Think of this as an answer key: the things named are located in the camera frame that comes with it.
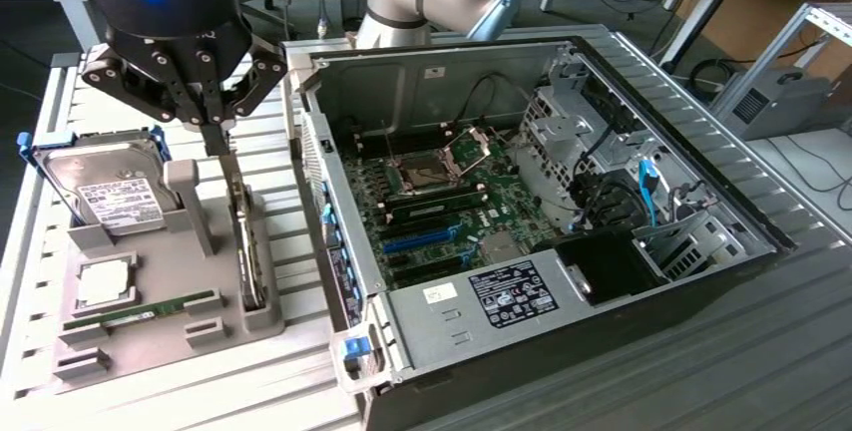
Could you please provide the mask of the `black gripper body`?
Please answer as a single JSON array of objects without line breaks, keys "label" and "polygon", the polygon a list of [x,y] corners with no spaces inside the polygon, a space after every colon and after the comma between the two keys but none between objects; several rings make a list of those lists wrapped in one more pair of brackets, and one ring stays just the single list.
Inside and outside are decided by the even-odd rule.
[{"label": "black gripper body", "polygon": [[101,77],[134,70],[162,84],[218,88],[253,47],[239,0],[95,0],[107,20]]}]

